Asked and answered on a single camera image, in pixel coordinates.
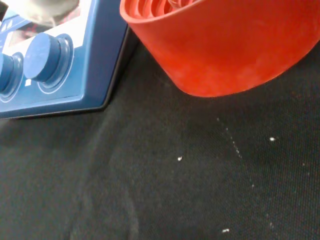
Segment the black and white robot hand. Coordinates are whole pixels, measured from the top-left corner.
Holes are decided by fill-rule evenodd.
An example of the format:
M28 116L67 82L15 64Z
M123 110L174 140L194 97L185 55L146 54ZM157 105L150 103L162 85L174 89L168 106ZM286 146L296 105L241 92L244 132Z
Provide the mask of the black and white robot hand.
M45 26L56 26L80 4L79 0L2 0L24 19Z

